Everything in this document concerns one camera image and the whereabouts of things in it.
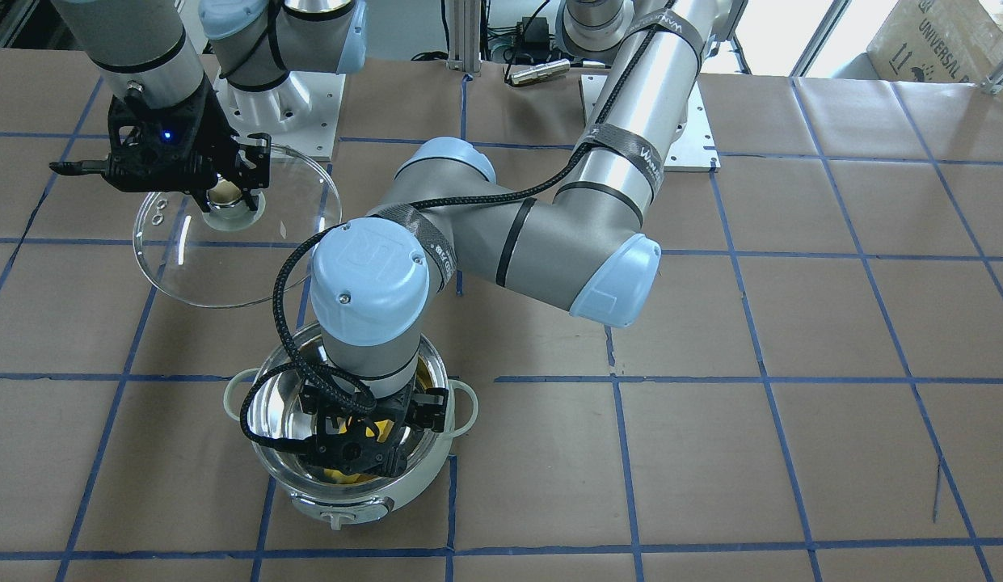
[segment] velcro strap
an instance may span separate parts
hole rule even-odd
[[[652,195],[659,194],[663,185],[663,154],[648,139],[608,122],[595,122],[584,132],[581,141],[600,144],[623,156],[645,176],[652,187]]]
[[[640,19],[636,19],[631,23],[631,28],[627,29],[626,36],[631,36],[631,34],[652,25],[660,25],[667,32],[680,36],[687,44],[692,45],[692,50],[698,58],[698,70],[701,70],[701,62],[704,60],[703,55],[705,54],[705,38],[701,37],[693,23],[670,8],[663,8],[663,10],[649,12],[649,14],[641,16]]]
[[[454,276],[454,269],[457,265],[454,248],[450,246],[447,237],[439,232],[439,229],[435,228],[435,225],[424,214],[413,209],[410,204],[387,206],[385,209],[376,210],[373,215],[380,219],[393,221],[408,229],[411,235],[415,235],[415,239],[418,239],[419,244],[426,250],[426,254],[437,264],[439,275],[441,275],[438,291],[442,291],[450,277]]]

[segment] cardboard box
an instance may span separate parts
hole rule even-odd
[[[889,80],[982,82],[1003,60],[1003,0],[900,0],[868,56]]]

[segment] light blue joint cap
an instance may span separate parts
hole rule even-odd
[[[587,281],[569,314],[612,327],[634,323],[656,280],[662,255],[659,244],[645,235],[631,236]]]
[[[357,73],[364,67],[364,55],[368,52],[368,37],[364,33],[364,0],[357,0],[354,14],[350,18],[350,30],[347,39],[343,41],[343,51],[339,53],[339,63],[335,67],[337,73]]]
[[[395,222],[358,218],[332,229],[310,260],[310,303],[324,330],[343,343],[395,339],[426,306],[426,252]]]
[[[199,0],[199,21],[210,40],[221,40],[253,23],[268,0]]]
[[[477,149],[472,148],[472,144],[467,140],[457,139],[457,137],[433,137],[433,139],[427,140],[411,157],[411,160],[402,164],[397,174],[415,162],[429,159],[454,160],[467,164],[482,174],[483,178],[491,185],[497,184],[497,174],[493,172],[493,166],[490,165],[486,156],[479,154]]]

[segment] transparent lid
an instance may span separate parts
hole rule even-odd
[[[210,213],[181,192],[150,193],[131,237],[146,279],[202,308],[239,308],[271,298],[289,254],[342,215],[339,192],[323,167],[283,144],[272,143],[272,154],[269,187],[254,191],[257,211],[238,199],[229,182],[210,192]],[[307,265],[305,257],[288,288],[308,277]]]

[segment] metal plate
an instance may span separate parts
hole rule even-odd
[[[584,122],[591,115],[598,95],[606,84],[606,75],[591,73],[580,77],[581,96],[584,100]],[[720,169],[720,156],[716,155],[716,143],[709,126],[709,115],[705,113],[705,104],[698,91],[698,83],[692,87],[689,95],[689,120],[681,132],[681,136],[670,147],[664,159],[663,169],[667,173],[708,173],[711,169]]]
[[[242,118],[233,114],[231,99],[228,97],[228,81],[218,78],[214,89],[218,92],[218,102],[228,116],[228,121],[240,135],[250,135],[256,132],[271,133],[272,143],[282,143],[295,149],[319,162],[332,159],[332,149],[335,147],[335,129],[339,124],[339,106],[343,103],[343,83],[346,74],[331,72],[294,71],[295,76],[304,82],[310,90],[310,122],[288,131],[269,130],[266,127],[248,124]]]

